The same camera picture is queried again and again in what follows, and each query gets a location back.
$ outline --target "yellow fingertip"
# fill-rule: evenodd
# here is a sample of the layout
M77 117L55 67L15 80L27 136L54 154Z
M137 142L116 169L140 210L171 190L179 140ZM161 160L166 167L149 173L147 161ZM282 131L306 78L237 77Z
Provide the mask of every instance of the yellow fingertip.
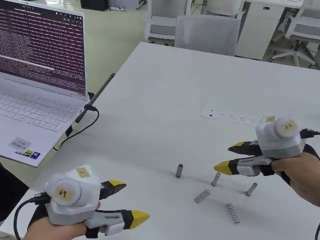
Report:
M138 227L150 218L150 214L145 213L143 211L133 210L131 212L133 216L133 221L129 229L134 229Z
M219 164L215 165L213 168L219 173L225 174L225 175L232 175L232 172L229 168L229 162L230 161L223 161Z
M111 183L113 186L117 186L117 185L127 185L125 182L123 181L117 181L117 180L109 180L109 183Z
M238 143L236 143L235 145L231 146L231 147L241 147L242 144L244 144L245 142L244 141L240 141Z

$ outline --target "laptop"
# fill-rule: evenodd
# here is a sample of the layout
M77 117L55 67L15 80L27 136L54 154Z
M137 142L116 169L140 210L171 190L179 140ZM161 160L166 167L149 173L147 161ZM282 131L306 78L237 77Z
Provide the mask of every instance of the laptop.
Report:
M37 167L88 102L83 13L0 0L0 156Z

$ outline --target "chair backrest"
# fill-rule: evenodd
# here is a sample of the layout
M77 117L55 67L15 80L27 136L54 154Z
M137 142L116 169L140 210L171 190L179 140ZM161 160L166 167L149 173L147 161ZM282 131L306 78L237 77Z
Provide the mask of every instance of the chair backrest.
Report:
M179 16L174 46L201 52L236 55L240 20L227 16Z
M320 40L320 0L304 0L285 37L289 39L292 35Z
M244 8L245 0L207 0L206 8L216 15L234 16Z
M148 0L148 17L177 18L190 14L191 0Z

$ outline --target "laptop keyboard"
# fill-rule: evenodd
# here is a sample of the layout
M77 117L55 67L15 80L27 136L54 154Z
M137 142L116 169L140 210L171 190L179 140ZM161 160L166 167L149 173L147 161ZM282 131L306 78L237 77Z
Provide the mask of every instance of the laptop keyboard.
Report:
M66 104L35 94L0 88L0 116L59 132L79 110L79 104Z

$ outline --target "white cabinet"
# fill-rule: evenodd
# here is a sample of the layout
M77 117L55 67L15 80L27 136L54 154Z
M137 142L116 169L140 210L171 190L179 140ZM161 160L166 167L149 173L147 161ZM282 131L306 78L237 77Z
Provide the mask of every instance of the white cabinet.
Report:
M261 60L277 28L284 6L251 3L236 55Z

